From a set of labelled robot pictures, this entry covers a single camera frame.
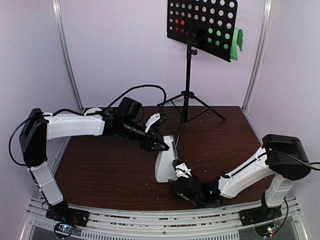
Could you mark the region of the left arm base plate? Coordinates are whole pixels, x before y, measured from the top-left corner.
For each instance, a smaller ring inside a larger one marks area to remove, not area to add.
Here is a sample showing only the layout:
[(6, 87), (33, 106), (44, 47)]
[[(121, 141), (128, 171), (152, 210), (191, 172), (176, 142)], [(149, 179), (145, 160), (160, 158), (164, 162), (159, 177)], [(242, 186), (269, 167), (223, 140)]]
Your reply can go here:
[(70, 226), (86, 227), (89, 219), (89, 212), (75, 208), (69, 208), (66, 212), (54, 213), (48, 210), (45, 217), (57, 222), (65, 223)]

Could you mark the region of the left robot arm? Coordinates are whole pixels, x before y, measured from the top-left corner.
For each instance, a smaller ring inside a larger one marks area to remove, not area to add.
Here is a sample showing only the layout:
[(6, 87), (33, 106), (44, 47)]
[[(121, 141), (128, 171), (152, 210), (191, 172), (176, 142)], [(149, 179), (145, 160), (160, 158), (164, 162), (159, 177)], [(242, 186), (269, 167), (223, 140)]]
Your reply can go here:
[(135, 122), (141, 108), (140, 102), (124, 97), (119, 106), (110, 110), (93, 107), (85, 112), (70, 109), (43, 112), (34, 108), (30, 112), (19, 135), (23, 161), (34, 184), (47, 201), (48, 211), (61, 222), (69, 221), (72, 211), (48, 164), (47, 143), (80, 136), (119, 135), (138, 141), (140, 149), (146, 152), (171, 151), (172, 146), (158, 129), (165, 114), (155, 113), (142, 125)]

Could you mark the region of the black music stand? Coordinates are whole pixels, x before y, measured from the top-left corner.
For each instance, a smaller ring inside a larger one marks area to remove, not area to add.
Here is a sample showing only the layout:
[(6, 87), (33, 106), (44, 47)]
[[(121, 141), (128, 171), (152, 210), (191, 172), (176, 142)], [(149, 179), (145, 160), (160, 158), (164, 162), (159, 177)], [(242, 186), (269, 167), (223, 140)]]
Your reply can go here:
[(236, 0), (169, 0), (167, 1), (167, 37), (186, 44), (185, 89), (168, 100), (174, 103), (183, 98), (180, 121), (175, 141), (178, 143), (184, 124), (189, 118), (189, 101), (196, 100), (223, 121), (224, 116), (198, 98), (190, 90), (192, 57), (204, 51), (224, 61), (231, 62), (231, 49), (238, 11)]

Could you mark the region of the white metronome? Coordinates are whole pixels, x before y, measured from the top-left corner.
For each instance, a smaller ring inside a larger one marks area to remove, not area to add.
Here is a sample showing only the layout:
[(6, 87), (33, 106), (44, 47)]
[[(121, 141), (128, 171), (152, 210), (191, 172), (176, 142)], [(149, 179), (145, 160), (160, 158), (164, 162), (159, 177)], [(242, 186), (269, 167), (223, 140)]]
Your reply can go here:
[(155, 161), (154, 176), (158, 183), (167, 183), (169, 180), (178, 179), (173, 167), (173, 161), (178, 159), (174, 136), (165, 135), (164, 142), (169, 146), (169, 149), (160, 151)]

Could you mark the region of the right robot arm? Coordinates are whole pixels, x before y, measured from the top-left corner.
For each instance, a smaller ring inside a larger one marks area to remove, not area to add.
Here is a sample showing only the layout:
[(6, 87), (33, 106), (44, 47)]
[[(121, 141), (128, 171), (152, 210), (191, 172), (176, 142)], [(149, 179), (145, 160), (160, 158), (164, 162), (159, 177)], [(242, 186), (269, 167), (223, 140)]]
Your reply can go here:
[(244, 163), (222, 173), (209, 182), (201, 182), (192, 170), (179, 159), (174, 160), (176, 180), (170, 180), (174, 195), (192, 202), (198, 208), (218, 208), (226, 199), (235, 198), (244, 189), (270, 175), (274, 179), (256, 210), (259, 220), (268, 220), (292, 188), (295, 181), (305, 178), (312, 170), (299, 138), (267, 134), (262, 145)]

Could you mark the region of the green cloth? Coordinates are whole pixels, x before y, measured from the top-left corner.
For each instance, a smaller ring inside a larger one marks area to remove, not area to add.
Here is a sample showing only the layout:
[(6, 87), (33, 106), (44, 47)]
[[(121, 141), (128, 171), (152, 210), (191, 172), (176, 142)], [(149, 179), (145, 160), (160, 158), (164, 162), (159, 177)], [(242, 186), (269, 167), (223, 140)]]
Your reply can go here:
[(240, 52), (243, 51), (243, 37), (243, 30), (235, 27), (233, 31), (232, 44), (230, 49), (230, 59), (233, 61), (238, 61), (238, 50)]

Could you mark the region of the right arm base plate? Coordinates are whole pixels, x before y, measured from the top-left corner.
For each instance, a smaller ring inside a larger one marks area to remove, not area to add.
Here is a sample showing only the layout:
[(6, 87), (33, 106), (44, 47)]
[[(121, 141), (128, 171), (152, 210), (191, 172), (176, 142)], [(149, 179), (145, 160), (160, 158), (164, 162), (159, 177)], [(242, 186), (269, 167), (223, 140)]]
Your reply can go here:
[(238, 212), (242, 226), (255, 225), (266, 221), (271, 221), (282, 216), (279, 208), (256, 207)]

